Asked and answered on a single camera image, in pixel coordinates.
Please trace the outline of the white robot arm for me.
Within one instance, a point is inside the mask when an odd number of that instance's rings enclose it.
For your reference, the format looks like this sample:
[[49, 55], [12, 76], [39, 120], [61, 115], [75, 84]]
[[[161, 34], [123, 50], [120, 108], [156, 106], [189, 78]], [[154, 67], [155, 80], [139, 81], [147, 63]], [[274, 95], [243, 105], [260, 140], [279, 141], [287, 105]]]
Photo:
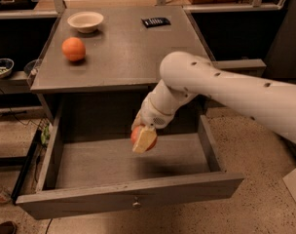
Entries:
[[217, 69], [202, 57], [168, 54], [161, 80], [147, 95], [131, 125], [132, 150], [144, 153], [175, 112], [198, 95], [211, 98], [254, 119], [296, 144], [296, 85]]

